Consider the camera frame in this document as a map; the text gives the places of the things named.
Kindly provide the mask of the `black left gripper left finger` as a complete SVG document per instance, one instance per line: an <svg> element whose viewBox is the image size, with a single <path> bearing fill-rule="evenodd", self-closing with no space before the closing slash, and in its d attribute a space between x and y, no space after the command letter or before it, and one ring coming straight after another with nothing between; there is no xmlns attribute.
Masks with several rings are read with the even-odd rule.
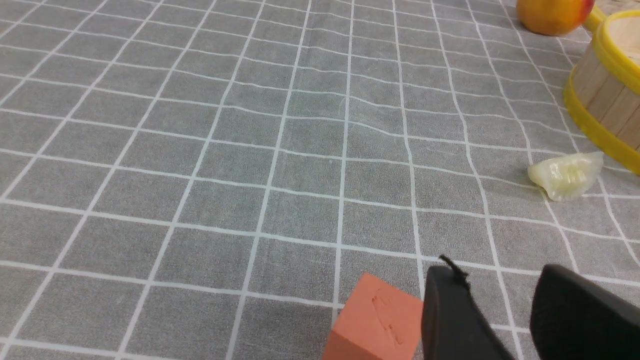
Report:
<svg viewBox="0 0 640 360"><path fill-rule="evenodd" d="M427 270L421 335L425 360L512 360L478 308L468 273L450 258Z"/></svg>

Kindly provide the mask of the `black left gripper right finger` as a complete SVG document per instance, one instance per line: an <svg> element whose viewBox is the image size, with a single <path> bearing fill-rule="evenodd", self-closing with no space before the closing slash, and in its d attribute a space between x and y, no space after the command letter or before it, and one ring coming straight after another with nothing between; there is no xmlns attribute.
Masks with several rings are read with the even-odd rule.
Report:
<svg viewBox="0 0 640 360"><path fill-rule="evenodd" d="M535 286L529 329L542 360L637 360L640 310L559 264Z"/></svg>

